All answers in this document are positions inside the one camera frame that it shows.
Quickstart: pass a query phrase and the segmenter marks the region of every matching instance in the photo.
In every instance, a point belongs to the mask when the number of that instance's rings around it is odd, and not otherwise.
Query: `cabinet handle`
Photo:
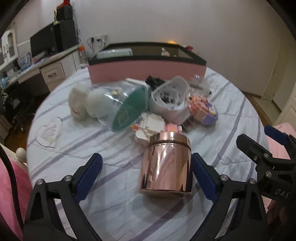
[[[48,77],[50,78],[50,77],[53,77],[53,76],[55,76],[55,75],[57,75],[57,74],[56,74],[56,73],[54,73],[54,74],[49,74]]]

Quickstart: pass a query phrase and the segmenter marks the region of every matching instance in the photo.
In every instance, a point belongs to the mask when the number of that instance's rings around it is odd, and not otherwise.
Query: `desk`
[[[219,119],[210,127],[193,123],[192,130],[185,133],[192,153],[198,152],[219,174],[226,174],[232,180],[256,179],[255,164],[237,148],[236,139],[245,133],[268,149],[257,112],[248,99],[217,72],[207,68],[205,78],[212,92],[209,100],[215,104]],[[138,185],[145,148],[134,140],[130,128],[112,133],[91,117],[73,119],[68,96],[76,83],[91,87],[88,69],[67,78],[35,114],[27,142],[32,186],[40,178],[52,182],[73,175],[97,152],[103,157],[103,169],[79,205],[104,241],[188,241],[213,204],[206,199],[196,179],[193,194],[185,198],[159,199],[140,194]],[[44,146],[42,138],[50,138],[53,130],[58,137],[50,146]],[[231,202],[227,221],[234,207]],[[72,235],[60,201],[57,209],[65,230]],[[226,228],[227,225],[222,227],[220,234]]]
[[[9,84],[5,87],[8,88],[9,86],[13,85],[16,82],[19,82],[20,84],[25,82],[26,80],[30,79],[31,77],[38,75],[39,73],[41,73],[41,68],[55,62],[58,61],[60,59],[62,59],[63,57],[69,55],[70,53],[76,51],[78,49],[78,47],[75,45],[63,52],[60,52],[58,54],[55,54],[51,57],[45,58],[44,60],[31,65],[29,68],[25,69],[24,71],[20,72],[19,74],[17,74],[16,76],[12,77],[9,80]]]

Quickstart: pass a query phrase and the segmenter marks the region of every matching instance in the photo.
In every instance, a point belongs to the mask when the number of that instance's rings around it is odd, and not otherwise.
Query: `round table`
[[[256,179],[254,162],[237,149],[236,138],[245,133],[268,149],[258,114],[223,76],[207,68],[205,78],[219,119],[211,127],[194,123],[193,130],[185,133],[192,153],[198,152],[219,174],[232,180]],[[32,185],[40,178],[51,182],[72,175],[93,153],[99,153],[103,157],[102,172],[80,207],[104,241],[189,240],[213,204],[205,198],[195,177],[193,195],[186,198],[160,199],[138,193],[144,147],[135,142],[131,129],[112,133],[91,117],[73,119],[67,99],[76,83],[94,88],[88,70],[82,69],[59,85],[35,114],[27,143]],[[56,203],[67,233],[73,235],[60,201]],[[226,230],[234,207],[232,202],[220,233]]]

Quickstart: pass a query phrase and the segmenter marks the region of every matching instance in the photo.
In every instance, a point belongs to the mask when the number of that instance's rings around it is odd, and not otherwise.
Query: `silver bolt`
[[[253,179],[253,178],[250,178],[250,179],[249,179],[249,182],[250,182],[251,184],[256,184],[256,180]]]
[[[267,172],[265,173],[265,175],[266,175],[267,177],[272,177],[272,174],[271,174],[270,171],[267,171]]]
[[[72,180],[72,176],[71,176],[71,175],[67,175],[67,176],[64,177],[64,180],[65,180],[66,182],[69,182],[69,181]]]
[[[43,179],[38,179],[37,182],[36,182],[36,184],[37,184],[37,185],[41,185],[43,182],[44,182]]]
[[[229,179],[229,177],[227,176],[227,175],[221,175],[220,176],[220,179],[222,180],[222,181],[228,181],[228,179]]]

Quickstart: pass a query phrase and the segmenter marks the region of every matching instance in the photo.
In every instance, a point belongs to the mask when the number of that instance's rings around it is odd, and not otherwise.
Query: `rose gold metallic jar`
[[[145,194],[192,194],[191,146],[176,132],[151,137],[144,153],[140,191]]]

